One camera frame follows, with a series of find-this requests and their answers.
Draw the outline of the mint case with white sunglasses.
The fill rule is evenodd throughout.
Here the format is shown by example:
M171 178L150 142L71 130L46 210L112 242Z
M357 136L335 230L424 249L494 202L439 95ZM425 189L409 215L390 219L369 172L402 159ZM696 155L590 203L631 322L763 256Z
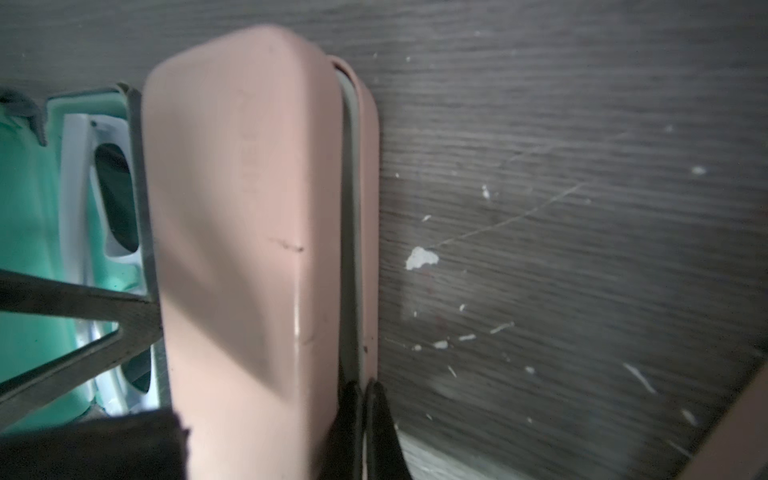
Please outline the mint case with white sunglasses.
M142 149L126 85L1 91L1 431L170 401Z

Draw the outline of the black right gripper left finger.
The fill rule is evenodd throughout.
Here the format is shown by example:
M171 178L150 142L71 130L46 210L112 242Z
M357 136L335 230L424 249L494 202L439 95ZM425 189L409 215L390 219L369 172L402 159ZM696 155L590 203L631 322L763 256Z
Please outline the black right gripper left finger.
M116 322L118 329L1 383L1 426L7 428L162 337L159 303L146 296L1 272L3 312Z

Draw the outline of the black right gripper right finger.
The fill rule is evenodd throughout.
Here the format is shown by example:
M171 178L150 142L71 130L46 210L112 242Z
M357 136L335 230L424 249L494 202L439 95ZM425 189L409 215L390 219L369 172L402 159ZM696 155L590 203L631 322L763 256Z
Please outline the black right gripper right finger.
M412 480L392 418L386 390L372 380L365 392L365 467L371 480Z

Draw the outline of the pink case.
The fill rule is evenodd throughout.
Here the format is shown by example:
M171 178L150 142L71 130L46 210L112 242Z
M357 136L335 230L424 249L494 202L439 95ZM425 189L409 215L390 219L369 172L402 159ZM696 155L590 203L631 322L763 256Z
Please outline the pink case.
M767 476L767 363L710 431L677 479Z
M277 25L146 81L153 253L192 479L364 475L370 324L343 219L361 106L338 60Z

